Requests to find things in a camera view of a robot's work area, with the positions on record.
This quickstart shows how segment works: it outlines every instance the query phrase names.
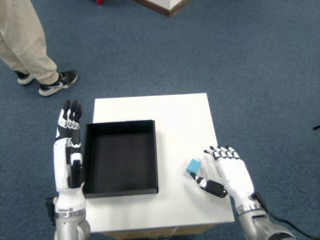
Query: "blue carpet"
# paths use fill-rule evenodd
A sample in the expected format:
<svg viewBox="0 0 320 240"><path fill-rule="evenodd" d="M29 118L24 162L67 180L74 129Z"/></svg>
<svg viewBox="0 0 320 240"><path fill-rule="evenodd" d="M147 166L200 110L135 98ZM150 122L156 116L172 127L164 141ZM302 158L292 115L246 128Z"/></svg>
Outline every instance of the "blue carpet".
<svg viewBox="0 0 320 240"><path fill-rule="evenodd" d="M43 98L0 62L1 240L53 239L44 200L65 99L90 123L95 98L202 92L218 143L239 152L269 208L320 235L320 1L193 0L172 19L130 0L32 2L48 55L79 80ZM172 239L245 238L237 221Z"/></svg>

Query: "white shoe sole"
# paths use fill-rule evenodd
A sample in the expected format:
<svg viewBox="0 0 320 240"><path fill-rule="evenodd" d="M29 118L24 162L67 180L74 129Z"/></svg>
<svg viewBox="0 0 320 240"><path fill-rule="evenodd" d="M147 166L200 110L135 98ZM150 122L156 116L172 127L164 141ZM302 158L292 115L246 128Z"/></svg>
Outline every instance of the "white shoe sole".
<svg viewBox="0 0 320 240"><path fill-rule="evenodd" d="M75 76L74 80L72 82L70 82L69 84L63 85L62 87L58 87L58 88L50 88L50 90L48 90L48 91L42 91L42 89L39 88L38 92L41 96L48 97L52 94L55 94L56 92L59 92L62 89L67 89L67 88L71 87L77 81L77 79L78 79L78 74Z"/></svg>
<svg viewBox="0 0 320 240"><path fill-rule="evenodd" d="M31 74L29 74L29 76L26 79L20 79L18 78L18 84L20 85L28 85L29 83L31 83L31 81L35 79L33 76L31 76Z"/></svg>

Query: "wooden furniture base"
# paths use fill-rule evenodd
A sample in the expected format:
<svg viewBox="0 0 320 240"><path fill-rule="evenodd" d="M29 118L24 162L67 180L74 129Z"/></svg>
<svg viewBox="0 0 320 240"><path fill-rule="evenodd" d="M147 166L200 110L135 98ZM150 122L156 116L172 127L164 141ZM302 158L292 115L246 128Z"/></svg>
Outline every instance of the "wooden furniture base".
<svg viewBox="0 0 320 240"><path fill-rule="evenodd" d="M182 9L186 4L188 4L189 2L191 2L191 0L182 0L181 2L179 2L177 5L175 5L173 8L171 9L166 9L162 6L159 6L151 1L148 0L133 0L149 9L152 9L160 14L163 14L169 18L173 17L174 15L177 14L177 12Z"/></svg>
<svg viewBox="0 0 320 240"><path fill-rule="evenodd" d="M215 225L184 226L177 228L169 227L135 231L104 232L103 234L116 240L142 239L175 235L201 234L204 231L213 228L214 226Z"/></svg>

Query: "person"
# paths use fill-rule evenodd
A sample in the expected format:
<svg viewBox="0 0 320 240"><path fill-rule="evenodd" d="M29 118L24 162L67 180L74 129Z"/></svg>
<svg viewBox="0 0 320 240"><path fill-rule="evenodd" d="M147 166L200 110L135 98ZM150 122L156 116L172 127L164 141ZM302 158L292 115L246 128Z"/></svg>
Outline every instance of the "person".
<svg viewBox="0 0 320 240"><path fill-rule="evenodd" d="M58 73L47 56L45 33L30 0L0 0L0 58L19 84L36 79L42 96L67 89L78 78L74 70Z"/></svg>

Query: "shoe sole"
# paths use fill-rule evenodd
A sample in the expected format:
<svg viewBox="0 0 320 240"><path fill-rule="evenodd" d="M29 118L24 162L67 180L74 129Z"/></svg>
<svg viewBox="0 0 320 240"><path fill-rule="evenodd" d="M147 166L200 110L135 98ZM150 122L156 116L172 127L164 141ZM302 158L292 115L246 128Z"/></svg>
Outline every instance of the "shoe sole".
<svg viewBox="0 0 320 240"><path fill-rule="evenodd" d="M29 85L33 80L34 80L34 78L31 78L31 79L20 79L20 78L18 78L18 84L26 86L26 85Z"/></svg>
<svg viewBox="0 0 320 240"><path fill-rule="evenodd" d="M42 91L41 88L39 88L38 92L41 96L48 97L52 94L59 92L62 89L67 89L67 88L71 87L77 81L77 79L78 79L78 74L75 76L74 80L72 82L70 82L69 84L66 84L66 85L59 87L59 88L51 88L49 91Z"/></svg>

